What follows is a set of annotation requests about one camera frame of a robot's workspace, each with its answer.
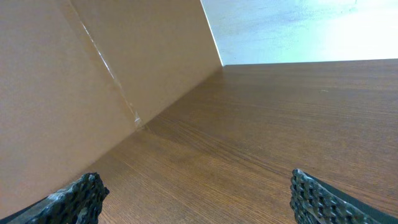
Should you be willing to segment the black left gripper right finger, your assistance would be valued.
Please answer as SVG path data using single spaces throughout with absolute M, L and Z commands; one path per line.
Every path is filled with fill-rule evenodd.
M 290 207 L 299 224 L 397 224 L 397 218 L 308 173 L 292 171 Z

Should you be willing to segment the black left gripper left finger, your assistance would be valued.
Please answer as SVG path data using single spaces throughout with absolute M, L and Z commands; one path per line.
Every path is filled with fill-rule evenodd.
M 96 172 L 1 219 L 3 224 L 97 224 L 109 190 Z

